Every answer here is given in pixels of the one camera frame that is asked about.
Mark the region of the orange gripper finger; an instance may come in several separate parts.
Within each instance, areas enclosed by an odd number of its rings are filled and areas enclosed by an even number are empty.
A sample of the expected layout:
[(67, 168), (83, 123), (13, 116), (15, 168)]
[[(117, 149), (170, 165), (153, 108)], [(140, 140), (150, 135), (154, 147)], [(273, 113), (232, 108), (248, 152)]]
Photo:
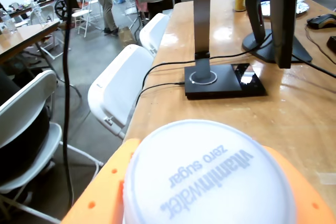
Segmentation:
[(137, 138), (123, 143), (87, 186), (62, 223), (122, 223), (123, 183)]
[(267, 146), (264, 148), (286, 175), (297, 207), (297, 223), (335, 223), (332, 210), (305, 177), (277, 151)]

